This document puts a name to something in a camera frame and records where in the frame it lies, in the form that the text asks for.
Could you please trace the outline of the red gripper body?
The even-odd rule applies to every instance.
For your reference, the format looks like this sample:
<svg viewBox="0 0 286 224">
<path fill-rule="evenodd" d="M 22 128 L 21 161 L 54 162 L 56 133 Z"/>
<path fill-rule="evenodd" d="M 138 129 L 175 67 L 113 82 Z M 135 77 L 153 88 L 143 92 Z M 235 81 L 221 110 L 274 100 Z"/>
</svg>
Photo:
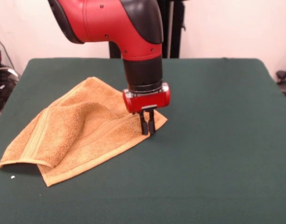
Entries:
<svg viewBox="0 0 286 224">
<path fill-rule="evenodd" d="M 166 107 L 170 103 L 171 91 L 167 82 L 159 90 L 150 93 L 122 91 L 123 100 L 129 113 L 139 113 L 145 109 Z"/>
</svg>

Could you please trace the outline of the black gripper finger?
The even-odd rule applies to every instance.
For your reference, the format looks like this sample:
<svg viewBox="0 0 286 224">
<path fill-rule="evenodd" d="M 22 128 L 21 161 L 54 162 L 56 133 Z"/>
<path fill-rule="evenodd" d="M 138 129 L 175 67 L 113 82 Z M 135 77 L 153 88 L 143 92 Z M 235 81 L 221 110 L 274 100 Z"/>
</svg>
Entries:
<svg viewBox="0 0 286 224">
<path fill-rule="evenodd" d="M 149 121 L 148 121 L 148 127 L 150 134 L 155 134 L 156 128 L 155 128 L 155 118 L 154 118 L 154 109 L 149 109 Z"/>
<path fill-rule="evenodd" d="M 139 117 L 140 117 L 142 135 L 148 135 L 149 127 L 148 127 L 148 123 L 145 120 L 144 111 L 139 112 Z"/>
</svg>

